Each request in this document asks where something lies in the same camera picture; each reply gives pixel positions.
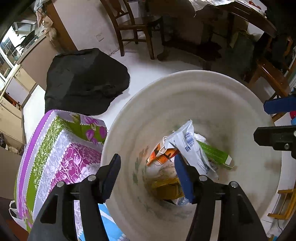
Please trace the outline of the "dark wooden chair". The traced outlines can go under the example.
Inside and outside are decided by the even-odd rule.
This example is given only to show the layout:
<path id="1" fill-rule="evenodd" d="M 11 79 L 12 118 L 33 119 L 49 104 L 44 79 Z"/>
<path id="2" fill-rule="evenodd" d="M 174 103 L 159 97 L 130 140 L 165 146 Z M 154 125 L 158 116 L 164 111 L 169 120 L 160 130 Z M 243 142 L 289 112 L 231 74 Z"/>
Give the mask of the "dark wooden chair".
<path id="1" fill-rule="evenodd" d="M 114 27 L 120 55 L 125 55 L 124 42 L 146 43 L 149 56 L 154 60 L 152 32 L 160 32 L 165 42 L 164 20 L 161 16 L 134 17 L 127 1 L 101 1 Z"/>

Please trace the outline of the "white plastic bag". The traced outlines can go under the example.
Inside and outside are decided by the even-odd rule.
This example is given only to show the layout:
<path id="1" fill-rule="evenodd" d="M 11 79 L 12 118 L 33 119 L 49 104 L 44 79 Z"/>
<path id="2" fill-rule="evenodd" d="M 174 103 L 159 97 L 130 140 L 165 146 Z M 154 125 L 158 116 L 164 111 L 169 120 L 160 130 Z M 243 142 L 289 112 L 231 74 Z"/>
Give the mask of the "white plastic bag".
<path id="1" fill-rule="evenodd" d="M 20 218 L 19 212 L 16 209 L 16 203 L 14 200 L 12 200 L 9 204 L 9 213 L 11 218 L 25 231 L 27 231 L 26 223 Z"/>

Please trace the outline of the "colourful striped tablecloth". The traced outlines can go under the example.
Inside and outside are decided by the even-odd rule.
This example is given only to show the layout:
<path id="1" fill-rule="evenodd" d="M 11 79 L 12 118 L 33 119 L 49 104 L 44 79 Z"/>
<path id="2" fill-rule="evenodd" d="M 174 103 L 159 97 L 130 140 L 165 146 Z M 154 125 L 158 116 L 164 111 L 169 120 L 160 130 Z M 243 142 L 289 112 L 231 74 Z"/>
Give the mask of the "colourful striped tablecloth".
<path id="1" fill-rule="evenodd" d="M 15 184 L 15 203 L 27 232 L 59 181 L 79 183 L 97 173 L 107 128 L 102 120 L 63 110 L 48 111 L 31 136 L 21 159 Z M 126 240 L 110 216 L 106 203 L 99 211 L 108 240 Z M 79 201 L 74 202 L 77 240 L 86 240 Z"/>

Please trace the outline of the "yellow wooden stool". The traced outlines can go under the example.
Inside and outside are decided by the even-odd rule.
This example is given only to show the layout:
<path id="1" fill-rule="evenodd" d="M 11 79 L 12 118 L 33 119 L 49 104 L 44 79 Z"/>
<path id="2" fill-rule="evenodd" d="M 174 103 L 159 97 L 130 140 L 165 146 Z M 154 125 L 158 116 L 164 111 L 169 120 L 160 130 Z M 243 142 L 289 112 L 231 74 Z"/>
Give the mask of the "yellow wooden stool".
<path id="1" fill-rule="evenodd" d="M 295 208 L 295 188 L 278 190 L 280 206 L 276 208 L 275 213 L 267 214 L 268 217 L 278 220 L 288 220 Z"/>

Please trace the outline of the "green white carton box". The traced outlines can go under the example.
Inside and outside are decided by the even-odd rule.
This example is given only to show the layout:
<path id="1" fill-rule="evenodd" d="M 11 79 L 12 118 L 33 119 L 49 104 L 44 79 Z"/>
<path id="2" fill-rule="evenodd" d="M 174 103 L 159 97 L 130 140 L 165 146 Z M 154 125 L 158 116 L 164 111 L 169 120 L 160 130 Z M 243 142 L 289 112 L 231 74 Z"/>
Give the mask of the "green white carton box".
<path id="1" fill-rule="evenodd" d="M 204 151 L 209 160 L 227 169 L 232 169 L 234 167 L 233 165 L 231 166 L 232 158 L 229 154 L 203 142 L 197 142 L 199 143 L 199 145 L 201 146 L 202 150 Z"/>

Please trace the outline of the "dark wooden dining table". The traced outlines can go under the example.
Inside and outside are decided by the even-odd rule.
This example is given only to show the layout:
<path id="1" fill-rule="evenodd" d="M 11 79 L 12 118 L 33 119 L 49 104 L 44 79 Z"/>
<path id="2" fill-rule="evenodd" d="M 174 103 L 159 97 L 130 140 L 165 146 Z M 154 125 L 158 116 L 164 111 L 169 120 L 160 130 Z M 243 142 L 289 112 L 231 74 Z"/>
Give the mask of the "dark wooden dining table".
<path id="1" fill-rule="evenodd" d="M 264 16 L 247 4 L 234 1 L 220 6 L 205 5 L 194 10 L 187 1 L 170 1 L 169 12 L 172 33 L 163 43 L 164 50 L 157 56 L 159 61 L 167 58 L 169 48 L 176 48 L 193 54 L 201 61 L 204 70 L 210 70 L 212 63 L 221 57 L 221 46 L 212 41 L 213 35 L 219 35 L 227 44 L 231 43 L 235 33 L 246 30 L 251 23 L 273 38 L 275 26 Z"/>

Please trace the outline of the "gold foil wrapper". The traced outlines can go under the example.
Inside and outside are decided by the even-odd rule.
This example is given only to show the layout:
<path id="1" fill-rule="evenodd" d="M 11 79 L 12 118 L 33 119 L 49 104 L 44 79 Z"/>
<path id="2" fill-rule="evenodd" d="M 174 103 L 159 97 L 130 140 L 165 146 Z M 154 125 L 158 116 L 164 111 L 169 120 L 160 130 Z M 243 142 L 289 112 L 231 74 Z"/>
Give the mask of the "gold foil wrapper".
<path id="1" fill-rule="evenodd" d="M 160 179 L 152 182 L 151 192 L 159 200 L 174 200 L 184 197 L 184 192 L 178 177 Z"/>

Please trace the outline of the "orange cardboard box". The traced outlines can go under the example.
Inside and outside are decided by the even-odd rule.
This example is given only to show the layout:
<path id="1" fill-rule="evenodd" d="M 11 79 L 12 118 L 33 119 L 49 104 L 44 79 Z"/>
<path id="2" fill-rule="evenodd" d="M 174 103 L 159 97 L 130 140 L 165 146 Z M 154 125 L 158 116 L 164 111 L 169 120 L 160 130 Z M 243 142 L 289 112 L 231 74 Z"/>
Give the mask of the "orange cardboard box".
<path id="1" fill-rule="evenodd" d="M 171 160 L 179 153 L 176 148 L 166 149 L 162 143 L 158 143 L 150 156 L 147 159 L 146 165 L 150 166 L 152 163 L 156 162 L 157 165 L 163 165 L 165 162 Z"/>

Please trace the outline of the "beige kitchen cabinets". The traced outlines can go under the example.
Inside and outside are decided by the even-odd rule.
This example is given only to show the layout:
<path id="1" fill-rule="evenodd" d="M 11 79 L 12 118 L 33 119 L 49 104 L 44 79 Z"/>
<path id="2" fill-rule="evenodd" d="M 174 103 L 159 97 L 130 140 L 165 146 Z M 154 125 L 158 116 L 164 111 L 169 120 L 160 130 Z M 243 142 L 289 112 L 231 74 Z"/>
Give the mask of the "beige kitchen cabinets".
<path id="1" fill-rule="evenodd" d="M 36 86 L 46 89 L 47 71 L 57 54 L 48 37 L 39 38 L 17 62 L 16 69 L 1 90 L 1 133 L 7 145 L 21 148 L 21 110 Z"/>

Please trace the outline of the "white blue wet-wipes packet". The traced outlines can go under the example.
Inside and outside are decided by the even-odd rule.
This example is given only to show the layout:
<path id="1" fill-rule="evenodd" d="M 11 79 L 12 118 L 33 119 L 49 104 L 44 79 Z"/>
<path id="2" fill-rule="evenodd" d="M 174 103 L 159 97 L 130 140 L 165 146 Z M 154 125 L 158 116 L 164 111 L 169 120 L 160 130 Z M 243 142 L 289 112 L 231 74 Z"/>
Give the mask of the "white blue wet-wipes packet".
<path id="1" fill-rule="evenodd" d="M 197 169 L 200 175 L 217 179 L 218 174 L 211 167 L 209 160 L 194 137 L 192 120 L 187 121 L 177 131 L 174 131 L 165 140 L 165 148 L 177 148 L 190 166 Z"/>

